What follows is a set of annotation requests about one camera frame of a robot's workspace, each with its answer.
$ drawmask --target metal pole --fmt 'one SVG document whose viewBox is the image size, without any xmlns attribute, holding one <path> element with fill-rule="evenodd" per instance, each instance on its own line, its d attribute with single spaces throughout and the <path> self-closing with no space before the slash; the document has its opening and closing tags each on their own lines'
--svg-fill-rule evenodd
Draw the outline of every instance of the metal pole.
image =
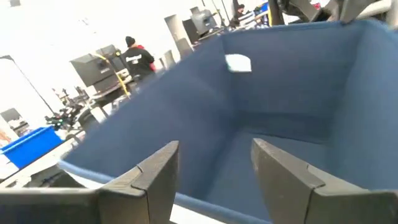
<svg viewBox="0 0 398 224">
<path fill-rule="evenodd" d="M 220 16 L 220 19 L 221 19 L 221 26 L 226 27 L 226 25 L 225 25 L 225 23 L 224 23 L 223 16 L 221 15 L 220 10 L 217 8 L 216 4 L 214 3 L 214 0 L 211 0 L 211 2 L 213 3 L 214 7 L 215 7 L 216 10 L 217 10 L 218 15 Z"/>
<path fill-rule="evenodd" d="M 221 3 L 223 3 L 223 7 L 224 7 L 225 14 L 226 14 L 226 18 L 227 18 L 228 21 L 230 21 L 229 16 L 228 16 L 228 12 L 226 11 L 226 8 L 225 8 L 224 0 L 221 0 Z"/>
<path fill-rule="evenodd" d="M 282 11 L 279 9 L 277 0 L 268 0 L 268 8 L 271 12 L 272 26 L 285 25 L 284 17 Z"/>
<path fill-rule="evenodd" d="M 10 55 L 6 55 L 6 56 L 2 56 L 0 57 L 0 59 L 7 59 L 7 60 L 11 60 L 12 62 L 14 62 L 15 66 L 18 68 L 18 70 L 22 73 L 22 75 L 24 76 L 24 78 L 27 80 L 27 82 L 29 83 L 29 85 L 35 90 L 35 92 L 38 94 L 38 96 L 42 99 L 42 101 L 45 103 L 45 105 L 49 108 L 49 110 L 51 111 L 52 114 L 54 114 L 54 111 L 51 109 L 50 105 L 44 100 L 43 96 L 39 93 L 39 91 L 37 91 L 37 89 L 35 88 L 35 86 L 33 86 L 33 84 L 30 82 L 30 80 L 26 77 L 25 73 L 21 70 L 21 68 L 18 66 L 17 63 L 15 63 L 15 60 L 10 56 Z"/>
<path fill-rule="evenodd" d="M 235 15 L 236 11 L 238 10 L 239 3 L 238 3 L 238 0 L 233 0 L 232 3 L 234 6 L 234 15 Z"/>
</svg>

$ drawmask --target blue tray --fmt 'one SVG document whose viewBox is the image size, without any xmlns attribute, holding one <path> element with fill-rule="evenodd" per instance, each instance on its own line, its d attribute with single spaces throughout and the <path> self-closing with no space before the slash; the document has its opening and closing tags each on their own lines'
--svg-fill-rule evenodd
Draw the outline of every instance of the blue tray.
<svg viewBox="0 0 398 224">
<path fill-rule="evenodd" d="M 22 169 L 62 143 L 52 127 L 38 128 L 1 148 L 18 169 Z"/>
</svg>

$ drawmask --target blue storage bin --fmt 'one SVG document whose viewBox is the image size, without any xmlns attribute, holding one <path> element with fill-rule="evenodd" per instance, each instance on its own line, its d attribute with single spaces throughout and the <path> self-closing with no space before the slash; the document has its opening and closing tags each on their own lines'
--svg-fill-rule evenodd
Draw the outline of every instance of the blue storage bin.
<svg viewBox="0 0 398 224">
<path fill-rule="evenodd" d="M 4 154 L 18 169 L 22 169 L 61 143 L 62 140 L 55 134 L 53 127 L 38 128 L 4 146 L 0 153 Z"/>
<path fill-rule="evenodd" d="M 261 12 L 265 12 L 268 11 L 268 2 L 265 2 L 262 6 L 261 6 Z"/>
<path fill-rule="evenodd" d="M 228 70 L 226 54 L 251 60 Z M 248 30 L 209 40 L 61 162 L 107 182 L 180 141 L 175 202 L 226 223 L 269 223 L 251 162 L 263 139 L 366 189 L 398 189 L 398 39 L 375 21 Z"/>
</svg>

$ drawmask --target small white item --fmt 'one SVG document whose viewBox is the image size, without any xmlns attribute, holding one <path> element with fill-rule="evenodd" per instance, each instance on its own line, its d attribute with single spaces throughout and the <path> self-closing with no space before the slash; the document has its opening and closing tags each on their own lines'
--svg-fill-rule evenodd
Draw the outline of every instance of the small white item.
<svg viewBox="0 0 398 224">
<path fill-rule="evenodd" d="M 225 60 L 230 72 L 251 72 L 251 60 L 247 56 L 228 54 Z"/>
</svg>

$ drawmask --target yellow cable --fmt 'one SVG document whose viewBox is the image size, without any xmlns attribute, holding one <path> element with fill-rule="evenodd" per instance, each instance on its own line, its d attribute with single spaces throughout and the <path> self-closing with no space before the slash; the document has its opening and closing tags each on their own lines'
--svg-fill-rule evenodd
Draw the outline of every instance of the yellow cable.
<svg viewBox="0 0 398 224">
<path fill-rule="evenodd" d="M 124 90 L 124 94 L 126 94 L 126 96 L 130 99 L 130 94 L 129 94 L 129 92 L 127 91 L 126 85 L 124 84 L 122 78 L 120 78 L 120 76 L 116 73 L 116 71 L 114 70 L 113 66 L 112 66 L 111 63 L 109 62 L 109 60 L 106 59 L 104 56 L 102 56 L 102 55 L 100 55 L 100 54 L 97 54 L 97 53 L 91 53 L 91 54 L 94 55 L 94 56 L 96 56 L 96 57 L 99 57 L 100 59 L 105 60 L 105 62 L 108 63 L 108 64 L 110 65 L 110 67 L 112 68 L 114 74 L 117 76 L 120 85 L 122 86 L 122 88 L 123 88 L 123 90 Z"/>
<path fill-rule="evenodd" d="M 268 4 L 268 25 L 269 27 L 272 27 L 272 14 L 271 14 L 271 9 L 269 8 L 269 4 Z"/>
</svg>

